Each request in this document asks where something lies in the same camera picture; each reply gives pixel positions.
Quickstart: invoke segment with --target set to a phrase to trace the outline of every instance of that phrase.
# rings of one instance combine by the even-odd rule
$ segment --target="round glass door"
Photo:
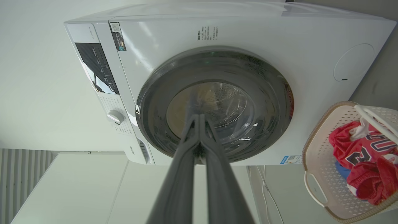
[[[290,86],[274,67],[241,49],[194,49],[155,70],[137,99],[147,140],[172,157],[192,114],[212,121],[230,160],[275,143],[293,115]]]

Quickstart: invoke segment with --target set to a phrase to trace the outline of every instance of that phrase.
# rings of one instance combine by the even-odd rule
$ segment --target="power cord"
[[[265,199],[265,195],[264,195],[264,187],[267,189],[269,196],[271,197],[272,201],[273,201],[274,204],[275,204],[276,209],[278,210],[279,217],[281,218],[282,224],[285,224],[285,223],[283,222],[281,213],[279,212],[279,208],[278,208],[278,206],[277,206],[275,200],[273,199],[273,197],[272,197],[272,195],[271,195],[271,192],[270,192],[269,189],[268,189],[267,183],[265,183],[265,166],[264,166],[264,169],[263,169],[263,174],[261,174],[261,171],[260,171],[260,169],[258,168],[258,166],[256,166],[256,168],[257,168],[257,170],[258,170],[258,173],[259,173],[260,176],[261,176],[261,180],[263,180],[263,186],[262,186],[262,188],[261,188],[261,193],[263,194],[263,198],[264,198],[264,202],[265,202],[265,216],[267,217],[268,223],[271,224],[271,222],[270,222],[270,220],[269,220],[269,218],[268,218],[268,206],[267,206],[267,200]]]

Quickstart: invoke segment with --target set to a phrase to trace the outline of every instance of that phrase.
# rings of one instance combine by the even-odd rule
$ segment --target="laundry basket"
[[[311,197],[341,223],[352,223],[372,215],[398,208],[398,191],[377,206],[361,201],[351,194],[346,180],[336,169],[336,158],[329,143],[329,135],[336,128],[364,117],[382,134],[398,143],[398,111],[387,108],[361,106],[354,102],[339,102],[325,113],[312,131],[303,150],[304,183]],[[312,176],[319,185],[326,202],[321,202],[308,185]]]

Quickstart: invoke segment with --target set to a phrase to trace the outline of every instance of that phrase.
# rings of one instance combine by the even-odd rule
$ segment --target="front-loading washing machine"
[[[304,3],[134,5],[65,22],[131,161],[169,165],[186,120],[213,122],[232,165],[301,162],[396,22]]]

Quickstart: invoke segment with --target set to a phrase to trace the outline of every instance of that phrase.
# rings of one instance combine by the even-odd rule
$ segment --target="basket rim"
[[[312,140],[314,139],[316,133],[319,131],[320,127],[323,125],[323,123],[326,121],[326,119],[333,113],[333,111],[335,109],[337,109],[338,107],[341,106],[352,106],[354,107],[355,105],[358,105],[355,102],[352,101],[342,101],[342,102],[338,102],[335,103],[334,105],[332,105],[326,112],[325,114],[322,116],[322,118],[318,121],[318,123],[316,124],[316,126],[314,127],[314,129],[312,130],[310,136],[307,139],[307,142],[304,145],[303,148],[303,152],[302,152],[302,164],[304,166],[304,170],[308,171],[307,168],[307,163],[306,163],[306,153],[307,153],[307,149],[310,146]],[[389,206],[391,206],[392,204],[394,204],[396,201],[398,201],[398,191],[396,191],[393,195],[391,195],[389,198],[387,198],[386,200],[384,200],[382,203],[380,203],[379,205],[374,206],[372,209],[357,215],[355,217],[352,218],[348,218],[348,219],[343,219],[340,218],[339,216],[337,216],[336,214],[333,213],[333,211],[328,208],[327,206],[324,207],[326,209],[326,211],[329,213],[329,215],[331,215],[333,217],[333,219],[335,219],[336,221],[340,222],[340,223],[353,223],[353,222],[358,222],[361,220],[364,220],[366,218],[369,218],[373,215],[376,215],[380,212],[382,212],[383,210],[387,209]]]

